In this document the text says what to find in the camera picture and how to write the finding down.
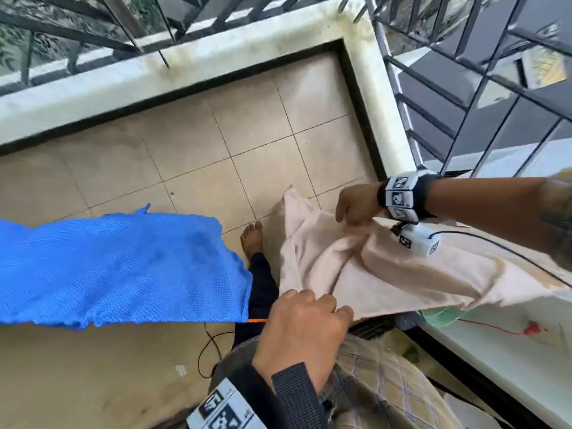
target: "metal railing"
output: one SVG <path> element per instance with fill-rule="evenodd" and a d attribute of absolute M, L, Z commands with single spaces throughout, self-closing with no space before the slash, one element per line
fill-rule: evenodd
<path fill-rule="evenodd" d="M 494 135 L 488 144 L 486 144 L 481 157 L 478 159 L 478 162 L 472 169 L 472 173 L 470 175 L 471 177 L 476 177 L 482 170 L 483 165 L 490 157 L 490 153 L 497 143 L 499 133 L 510 120 L 511 116 L 513 115 L 513 110 L 520 100 L 527 100 L 557 117 L 556 121 L 552 123 L 547 132 L 540 139 L 538 139 L 537 145 L 534 147 L 528 158 L 526 158 L 518 170 L 513 174 L 514 177 L 522 175 L 526 168 L 528 168 L 528 166 L 547 145 L 554 132 L 556 132 L 556 130 L 561 126 L 562 122 L 572 122 L 572 108 L 563 108 L 561 105 L 553 102 L 552 100 L 548 100 L 540 96 L 540 94 L 534 93 L 533 90 L 517 84 L 514 81 L 505 78 L 504 76 L 494 73 L 493 71 L 500 59 L 507 57 L 516 51 L 523 51 L 524 49 L 540 45 L 544 48 L 556 51 L 562 56 L 572 57 L 572 46 L 555 40 L 554 36 L 550 35 L 550 33 L 539 32 L 534 34 L 524 28 L 517 26 L 519 15 L 522 12 L 522 9 L 525 6 L 527 0 L 515 0 L 514 6 L 509 16 L 509 20 L 502 30 L 500 38 L 492 52 L 492 57 L 490 57 L 488 60 L 485 60 L 484 62 L 475 63 L 464 57 L 463 53 L 467 49 L 469 38 L 475 27 L 475 23 L 483 3 L 487 0 L 472 0 L 472 7 L 470 8 L 470 12 L 468 12 L 468 15 L 466 15 L 461 21 L 464 22 L 464 28 L 462 30 L 461 37 L 456 46 L 456 49 L 453 52 L 446 51 L 439 45 L 438 42 L 440 32 L 442 31 L 443 21 L 445 20 L 446 10 L 451 0 L 438 0 L 439 7 L 436 15 L 434 15 L 435 21 L 433 23 L 433 28 L 430 30 L 430 32 L 426 32 L 425 36 L 423 36 L 421 33 L 419 33 L 418 30 L 415 29 L 419 21 L 420 6 L 424 0 L 412 0 L 412 3 L 410 4 L 411 13 L 409 20 L 402 21 L 402 27 L 397 25 L 397 15 L 400 12 L 399 3 L 401 1 L 403 0 L 377 0 L 377 2 L 374 0 L 367 0 L 367 3 L 372 4 L 370 6 L 368 5 L 368 9 L 370 12 L 371 20 L 374 24 L 374 28 L 379 28 L 380 25 L 384 28 L 381 29 L 381 33 L 379 34 L 376 30 L 376 35 L 380 43 L 380 49 L 382 50 L 384 60 L 386 62 L 386 69 L 390 76 L 391 85 L 394 90 L 395 99 L 397 101 L 402 120 L 404 122 L 405 131 L 410 139 L 410 144 L 416 164 L 420 165 L 423 162 L 419 153 L 419 145 L 421 145 L 421 147 L 424 148 L 431 156 L 442 163 L 440 173 L 445 174 L 447 172 L 451 160 L 454 157 L 454 150 L 459 139 L 459 133 L 463 129 L 463 126 L 466 124 L 468 117 L 476 111 L 477 104 L 487 84 L 492 82 L 504 87 L 513 93 L 515 95 L 515 99 L 511 103 L 508 112 L 504 115 L 498 128 L 495 130 Z M 396 56 L 391 54 L 389 45 L 386 41 L 386 31 L 395 32 L 398 35 L 406 38 L 408 41 L 414 43 L 416 46 L 429 49 L 430 51 L 433 51 L 446 60 L 454 62 L 457 65 L 462 66 L 462 68 L 466 69 L 467 71 L 473 72 L 480 76 L 481 79 L 476 88 L 476 92 L 473 93 L 467 102 L 467 100 L 461 99 L 454 93 L 446 90 L 443 86 L 432 81 L 430 78 L 427 78 L 426 75 L 411 68 L 410 66 L 406 66 L 404 63 L 401 63 Z M 516 45 L 513 44 L 507 47 L 506 41 L 508 38 L 517 38 L 520 40 L 520 42 Z M 446 99 L 455 107 L 460 108 L 461 111 L 464 112 L 464 115 L 461 119 L 459 127 L 457 129 L 450 128 L 445 122 L 433 115 L 426 108 L 419 105 L 418 102 L 415 101 L 414 97 L 406 96 L 401 89 L 399 79 L 397 78 L 394 69 L 390 65 L 403 71 L 405 75 L 414 78 L 419 83 L 432 90 L 434 93 L 437 93 L 442 98 Z M 408 112 L 409 109 L 416 112 L 419 116 L 425 119 L 425 121 L 433 125 L 439 131 L 445 134 L 445 136 L 450 138 L 451 146 L 448 148 L 446 153 L 439 151 L 432 142 L 428 141 L 412 127 L 410 115 Z"/>
<path fill-rule="evenodd" d="M 140 45 L 138 43 L 138 38 L 141 37 L 141 35 L 134 32 L 132 27 L 129 27 L 129 23 L 125 18 L 118 17 L 117 6 L 112 6 L 110 0 L 89 0 L 91 1 L 91 4 L 87 1 L 81 0 L 32 1 L 39 3 L 40 5 L 55 6 L 68 13 L 81 15 L 82 18 L 88 18 L 90 21 L 113 24 L 114 26 L 118 26 L 122 29 L 126 38 L 122 41 L 105 35 L 89 33 L 81 29 L 63 27 L 47 21 L 39 21 L 38 19 L 30 18 L 30 16 L 20 15 L 17 11 L 9 13 L 2 11 L 2 6 L 0 4 L 0 26 L 14 27 L 16 29 L 26 30 L 29 32 L 26 47 L 22 49 L 22 57 L 19 61 L 19 80 L 0 86 L 0 96 L 23 90 L 31 86 L 41 85 L 55 79 L 76 75 L 121 60 L 129 59 L 131 57 L 138 57 L 139 55 L 153 52 L 158 52 L 161 55 L 161 58 L 168 69 L 169 64 L 161 53 L 162 49 L 181 43 L 195 41 L 229 29 L 245 26 L 255 21 L 261 21 L 263 19 L 281 15 L 282 13 L 294 11 L 325 0 L 283 0 L 282 4 L 272 8 L 267 7 L 273 0 L 255 0 L 254 6 L 246 16 L 234 19 L 231 18 L 231 15 L 244 0 L 228 0 L 220 13 L 213 18 L 210 26 L 193 31 L 190 31 L 189 29 L 195 23 L 199 15 L 204 12 L 207 4 L 213 0 L 183 0 L 188 3 L 189 9 L 184 15 L 182 21 L 175 21 L 172 18 L 168 18 L 161 8 L 159 1 L 153 0 L 153 4 L 158 9 L 162 21 L 164 22 L 164 29 L 169 32 L 169 37 L 158 42 L 152 42 L 144 45 Z M 114 4 L 117 2 L 122 3 L 121 0 L 111 1 L 113 1 Z M 139 25 L 134 17 L 130 18 L 130 20 L 135 21 L 135 24 Z M 31 77 L 30 64 L 32 61 L 32 55 L 34 51 L 36 51 L 34 43 L 40 35 L 69 39 L 74 41 L 76 44 L 67 54 L 68 63 L 64 69 L 58 69 L 57 71 L 48 73 L 40 73 Z M 103 57 L 102 59 L 90 60 L 89 62 L 78 64 L 78 58 L 81 51 L 87 44 L 113 49 L 113 54 L 108 57 Z"/>

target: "leg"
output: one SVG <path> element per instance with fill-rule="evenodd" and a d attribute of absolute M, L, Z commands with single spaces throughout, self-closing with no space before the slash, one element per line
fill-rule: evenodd
<path fill-rule="evenodd" d="M 243 244 L 244 254 L 250 263 L 248 270 L 252 273 L 252 290 L 248 300 L 248 317 L 250 319 L 268 319 L 270 307 L 278 299 L 278 286 L 270 272 L 270 265 L 264 257 L 264 238 L 262 236 L 262 223 L 248 225 L 240 240 Z M 249 323 L 234 325 L 234 343 L 232 347 L 240 345 L 243 341 L 258 336 L 264 323 Z"/>

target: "black cable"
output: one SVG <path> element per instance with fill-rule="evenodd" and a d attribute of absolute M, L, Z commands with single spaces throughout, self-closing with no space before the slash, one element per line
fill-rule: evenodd
<path fill-rule="evenodd" d="M 502 245 L 502 244 L 499 244 L 499 243 L 497 243 L 496 241 L 493 241 L 493 240 L 491 240 L 491 239 L 489 239 L 489 238 L 485 238 L 484 236 L 480 236 L 480 235 L 477 235 L 477 234 L 474 234 L 474 233 L 469 233 L 468 231 L 441 230 L 441 231 L 436 231 L 436 232 L 434 232 L 434 233 L 431 233 L 431 234 L 429 235 L 429 239 L 432 239 L 436 234 L 440 234 L 440 233 L 465 234 L 465 235 L 468 235 L 468 236 L 472 236 L 472 237 L 475 237 L 475 238 L 482 239 L 483 241 L 490 242 L 491 244 L 494 244 L 494 245 L 496 245 L 497 247 L 503 248 L 503 249 L 505 249 L 507 252 L 510 252 L 510 253 L 512 253 L 512 254 L 514 254 L 514 255 L 520 257 L 521 259 L 526 260 L 527 262 L 529 262 L 529 263 L 533 264 L 534 266 L 536 266 L 538 269 L 540 269 L 540 270 L 546 272 L 550 277 L 554 278 L 555 280 L 558 280 L 558 281 L 561 282 L 561 283 L 564 283 L 564 284 L 565 284 L 566 286 L 568 286 L 569 288 L 572 288 L 572 284 L 570 284 L 570 283 L 568 283 L 568 282 L 562 280 L 562 279 L 561 279 L 560 277 L 558 277 L 556 274 L 551 273 L 551 272 L 548 271 L 546 268 L 543 268 L 542 266 L 540 266 L 539 264 L 537 264 L 535 261 L 533 261 L 533 260 L 529 259 L 528 257 L 523 256 L 522 254 L 515 252 L 514 250 L 510 249 L 509 247 L 506 247 L 506 246 L 504 246 L 504 245 Z"/>
<path fill-rule="evenodd" d="M 224 333 L 218 333 L 215 334 L 214 336 L 211 335 L 211 333 L 209 333 L 209 331 L 206 329 L 206 322 L 203 323 L 206 335 L 209 336 L 209 341 L 206 342 L 206 345 L 204 346 L 203 350 L 198 354 L 198 360 L 197 360 L 197 371 L 198 374 L 201 375 L 204 379 L 210 379 L 212 378 L 212 374 L 210 376 L 205 376 L 201 373 L 201 357 L 203 355 L 203 352 L 205 352 L 205 349 L 207 346 L 209 346 L 212 343 L 214 343 L 214 347 L 216 348 L 216 352 L 218 353 L 218 361 L 222 361 L 223 360 L 223 354 L 220 352 L 220 349 L 218 347 L 218 344 L 215 340 L 216 337 L 218 336 L 222 336 L 225 334 L 234 334 L 234 331 L 225 331 Z"/>

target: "pink cloth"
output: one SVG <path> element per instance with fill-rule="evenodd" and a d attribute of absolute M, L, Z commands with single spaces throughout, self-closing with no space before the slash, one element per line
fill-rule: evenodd
<path fill-rule="evenodd" d="M 468 310 L 516 304 L 558 289 L 511 261 L 458 248 L 446 237 L 429 259 L 414 257 L 391 233 L 394 221 L 376 218 L 369 226 L 344 226 L 292 188 L 283 202 L 280 293 L 331 293 L 338 307 L 354 309 L 355 320 L 449 305 Z"/>

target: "hand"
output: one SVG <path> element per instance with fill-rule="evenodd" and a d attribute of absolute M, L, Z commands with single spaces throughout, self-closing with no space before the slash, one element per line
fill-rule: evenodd
<path fill-rule="evenodd" d="M 309 289 L 300 293 L 288 290 L 270 310 L 252 366 L 273 388 L 272 375 L 305 363 L 319 393 L 353 318 L 354 311 L 347 305 L 336 310 L 336 299 L 331 295 L 316 300 Z"/>
<path fill-rule="evenodd" d="M 346 217 L 347 224 L 368 223 L 382 211 L 382 207 L 377 202 L 377 191 L 383 184 L 384 182 L 360 184 L 341 190 L 336 207 L 336 221 L 341 223 Z"/>

